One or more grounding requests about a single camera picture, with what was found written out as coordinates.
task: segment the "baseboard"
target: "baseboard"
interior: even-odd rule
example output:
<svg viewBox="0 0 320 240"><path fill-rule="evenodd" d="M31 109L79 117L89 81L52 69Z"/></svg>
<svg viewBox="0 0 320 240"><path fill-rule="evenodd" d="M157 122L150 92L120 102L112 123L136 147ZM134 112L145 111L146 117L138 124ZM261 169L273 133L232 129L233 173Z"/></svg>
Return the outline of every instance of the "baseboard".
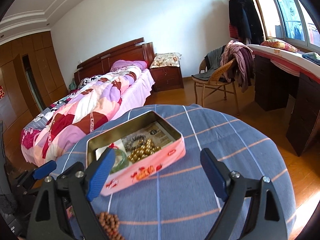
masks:
<svg viewBox="0 0 320 240"><path fill-rule="evenodd" d="M189 80L192 80L192 77L184 77L182 78L183 81L189 81Z"/></svg>

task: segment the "wicker chair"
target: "wicker chair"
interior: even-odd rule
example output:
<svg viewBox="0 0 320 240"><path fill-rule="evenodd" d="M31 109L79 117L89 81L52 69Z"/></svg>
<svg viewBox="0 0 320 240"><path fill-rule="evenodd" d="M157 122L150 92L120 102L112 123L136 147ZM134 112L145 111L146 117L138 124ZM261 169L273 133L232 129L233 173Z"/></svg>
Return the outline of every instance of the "wicker chair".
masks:
<svg viewBox="0 0 320 240"><path fill-rule="evenodd" d="M195 83L196 104L198 103L198 96L197 96L196 87L202 87L202 94L201 94L201 105L202 105L202 107L204 107L204 99L205 98L207 98L209 95L211 95L212 93L214 93L217 90L223 91L224 92L224 100L227 100L227 93L235 95L236 110L237 110L237 115L239 115L238 99L237 99L236 87L235 87L234 82L224 83L224 82L220 82L219 81L219 78L221 78L221 75L224 72L226 72L229 68L231 68L234 64L236 64L236 60L235 59L233 59L233 60L229 61L227 64L219 67L218 69L216 69L212 73L212 75L211 75L211 77L209 78L208 81L192 77L192 80ZM200 64L200 66L199 66L199 73L201 73L202 70L204 70L204 71L206 70L205 60L203 60L201 62L201 64ZM228 85L228 84L232 84L233 92L226 90L226 85ZM211 93L209 93L207 96L204 96L204 90L205 90L206 87L209 88L209 89L213 89L213 91Z"/></svg>

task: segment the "coat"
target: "coat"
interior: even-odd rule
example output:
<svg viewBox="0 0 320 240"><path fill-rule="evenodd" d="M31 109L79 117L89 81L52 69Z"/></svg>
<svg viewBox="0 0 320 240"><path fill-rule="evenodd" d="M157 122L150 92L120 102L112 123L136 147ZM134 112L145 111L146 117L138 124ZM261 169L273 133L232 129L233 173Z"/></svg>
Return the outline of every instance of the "coat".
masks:
<svg viewBox="0 0 320 240"><path fill-rule="evenodd" d="M230 24L238 29L239 37L251 39L252 44L261 44L264 41L261 22L253 0L230 0L229 18Z"/></svg>

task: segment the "purple pillow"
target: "purple pillow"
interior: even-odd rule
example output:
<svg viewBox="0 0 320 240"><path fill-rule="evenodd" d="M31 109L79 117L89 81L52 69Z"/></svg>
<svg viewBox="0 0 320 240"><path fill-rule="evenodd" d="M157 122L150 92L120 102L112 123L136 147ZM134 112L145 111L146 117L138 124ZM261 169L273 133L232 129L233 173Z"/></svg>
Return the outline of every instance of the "purple pillow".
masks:
<svg viewBox="0 0 320 240"><path fill-rule="evenodd" d="M147 63L145 61L141 60L135 60L135 61L126 61L126 60L118 60L115 63L113 63L110 71L117 71L120 68L127 67L127 66L137 66L141 70L144 70L147 68Z"/></svg>

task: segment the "ceiling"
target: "ceiling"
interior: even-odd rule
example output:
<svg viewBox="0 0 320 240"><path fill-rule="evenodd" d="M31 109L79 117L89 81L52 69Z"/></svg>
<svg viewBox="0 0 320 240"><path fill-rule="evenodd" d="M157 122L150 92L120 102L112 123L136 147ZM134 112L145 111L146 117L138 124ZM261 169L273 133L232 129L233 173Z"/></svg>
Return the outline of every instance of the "ceiling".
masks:
<svg viewBox="0 0 320 240"><path fill-rule="evenodd" d="M48 31L83 0L15 0L0 22L0 45L32 33Z"/></svg>

